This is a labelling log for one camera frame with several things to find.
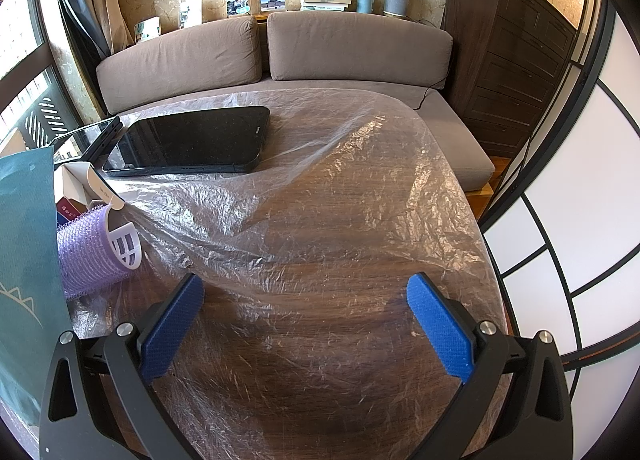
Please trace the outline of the teal non-woven bag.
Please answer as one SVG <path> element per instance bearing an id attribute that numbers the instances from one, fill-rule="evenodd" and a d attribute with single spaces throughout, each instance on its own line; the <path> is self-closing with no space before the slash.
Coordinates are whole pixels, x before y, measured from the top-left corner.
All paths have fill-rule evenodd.
<path id="1" fill-rule="evenodd" d="M 72 328 L 64 298 L 53 194 L 53 149 L 1 159 L 1 399 L 28 425 L 58 336 Z"/>

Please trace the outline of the clear plastic table cover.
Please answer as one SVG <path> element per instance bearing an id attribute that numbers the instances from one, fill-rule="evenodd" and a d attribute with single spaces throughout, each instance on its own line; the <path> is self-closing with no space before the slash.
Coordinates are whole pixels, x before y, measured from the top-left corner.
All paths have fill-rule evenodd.
<path id="1" fill-rule="evenodd" d="M 70 304 L 74 330 L 106 335 L 194 273 L 204 305 L 154 388 L 202 457 L 406 458 L 458 388 L 409 310 L 408 278 L 504 319 L 465 194 L 425 122 L 380 93 L 194 94 L 124 121 L 248 105 L 271 114 L 253 172 L 114 182 L 144 258 Z"/>

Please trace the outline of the white paper screen divider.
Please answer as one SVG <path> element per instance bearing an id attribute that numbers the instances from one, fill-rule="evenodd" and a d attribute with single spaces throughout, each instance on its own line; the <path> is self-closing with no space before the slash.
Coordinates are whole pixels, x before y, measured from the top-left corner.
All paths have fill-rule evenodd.
<path id="1" fill-rule="evenodd" d="M 577 459 L 639 454 L 639 53 L 585 0 L 559 90 L 482 225 L 513 332 L 551 332 Z"/>

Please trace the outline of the white paper box flap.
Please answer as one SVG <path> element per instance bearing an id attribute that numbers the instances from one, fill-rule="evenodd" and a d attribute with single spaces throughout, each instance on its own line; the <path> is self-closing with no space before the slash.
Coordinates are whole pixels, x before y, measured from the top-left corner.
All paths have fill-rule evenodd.
<path id="1" fill-rule="evenodd" d="M 102 201 L 114 210 L 125 206 L 125 202 L 87 161 L 61 163 L 53 172 L 53 187 L 55 201 L 66 199 L 85 207 L 93 201 Z"/>

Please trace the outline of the dark blue tablet left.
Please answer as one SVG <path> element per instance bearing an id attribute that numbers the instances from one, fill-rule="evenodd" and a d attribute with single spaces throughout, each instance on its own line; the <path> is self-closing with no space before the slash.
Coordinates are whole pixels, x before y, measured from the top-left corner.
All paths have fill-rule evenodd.
<path id="1" fill-rule="evenodd" d="M 122 121 L 112 117 L 58 136 L 51 143 L 54 168 L 76 161 L 95 165 L 112 147 L 120 131 Z"/>

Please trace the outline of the left brown sofa cushion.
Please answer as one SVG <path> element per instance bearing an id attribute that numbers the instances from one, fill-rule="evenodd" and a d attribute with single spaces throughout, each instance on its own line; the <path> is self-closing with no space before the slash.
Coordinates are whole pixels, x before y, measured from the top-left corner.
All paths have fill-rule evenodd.
<path id="1" fill-rule="evenodd" d="M 257 82 L 262 79 L 257 22 L 242 16 L 169 32 L 105 58 L 96 78 L 110 114 Z"/>

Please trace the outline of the brown sofa cushion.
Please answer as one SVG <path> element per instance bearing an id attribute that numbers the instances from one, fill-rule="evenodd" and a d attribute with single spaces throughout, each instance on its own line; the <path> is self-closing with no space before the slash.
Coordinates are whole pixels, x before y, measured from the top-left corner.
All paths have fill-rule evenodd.
<path id="1" fill-rule="evenodd" d="M 169 32 L 105 58 L 96 78 L 110 114 L 257 82 L 262 79 L 257 22 L 242 16 Z"/>
<path id="2" fill-rule="evenodd" d="M 267 20 L 271 78 L 380 81 L 442 88 L 454 39 L 373 14 L 280 12 Z"/>

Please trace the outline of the right brown sofa cushion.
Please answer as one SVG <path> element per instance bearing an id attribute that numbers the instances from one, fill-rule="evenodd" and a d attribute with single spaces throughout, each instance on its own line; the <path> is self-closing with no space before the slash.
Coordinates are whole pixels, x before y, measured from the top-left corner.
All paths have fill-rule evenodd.
<path id="1" fill-rule="evenodd" d="M 271 78 L 380 81 L 442 88 L 454 39 L 373 14 L 280 12 L 267 20 Z"/>

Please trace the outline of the dark wooden cabinet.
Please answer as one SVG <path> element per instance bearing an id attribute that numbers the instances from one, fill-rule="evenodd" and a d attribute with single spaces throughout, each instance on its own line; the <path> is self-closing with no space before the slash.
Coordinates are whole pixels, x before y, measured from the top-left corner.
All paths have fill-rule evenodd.
<path id="1" fill-rule="evenodd" d="M 576 29 L 548 0 L 446 0 L 446 98 L 490 156 L 514 158 L 564 75 Z"/>

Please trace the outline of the leftmost photo card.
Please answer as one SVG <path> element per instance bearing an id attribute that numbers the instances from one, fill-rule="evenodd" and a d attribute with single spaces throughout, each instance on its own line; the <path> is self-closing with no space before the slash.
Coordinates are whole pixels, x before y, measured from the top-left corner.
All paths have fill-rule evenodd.
<path id="1" fill-rule="evenodd" d="M 147 20 L 142 20 L 134 26 L 134 42 L 140 43 L 155 39 L 159 37 L 161 33 L 160 18 L 153 16 Z"/>

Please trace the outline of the standing photo card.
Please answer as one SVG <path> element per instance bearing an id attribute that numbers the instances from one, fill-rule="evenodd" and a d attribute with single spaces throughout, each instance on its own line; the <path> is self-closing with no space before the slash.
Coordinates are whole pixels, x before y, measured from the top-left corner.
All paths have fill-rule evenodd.
<path id="1" fill-rule="evenodd" d="M 203 23 L 203 0 L 182 0 L 178 26 L 186 29 Z"/>

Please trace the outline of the framed photo of person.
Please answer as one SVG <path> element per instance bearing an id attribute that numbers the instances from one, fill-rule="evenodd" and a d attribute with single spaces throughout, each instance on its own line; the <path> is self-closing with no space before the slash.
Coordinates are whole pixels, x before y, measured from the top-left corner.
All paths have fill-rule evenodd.
<path id="1" fill-rule="evenodd" d="M 250 0 L 226 0 L 228 17 L 246 15 L 250 12 Z"/>

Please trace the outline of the framed landscape photo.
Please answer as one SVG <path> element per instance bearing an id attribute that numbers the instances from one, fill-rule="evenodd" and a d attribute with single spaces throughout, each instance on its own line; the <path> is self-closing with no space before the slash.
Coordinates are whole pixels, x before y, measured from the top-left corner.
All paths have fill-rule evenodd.
<path id="1" fill-rule="evenodd" d="M 272 13 L 286 10 L 286 0 L 259 0 L 260 12 Z"/>

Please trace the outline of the small teal speaker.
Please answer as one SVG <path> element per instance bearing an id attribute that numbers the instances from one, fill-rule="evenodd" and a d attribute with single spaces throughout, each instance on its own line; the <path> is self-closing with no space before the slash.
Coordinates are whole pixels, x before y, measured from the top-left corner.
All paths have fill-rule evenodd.
<path id="1" fill-rule="evenodd" d="M 374 0 L 357 0 L 357 12 L 360 14 L 371 14 L 373 12 Z"/>

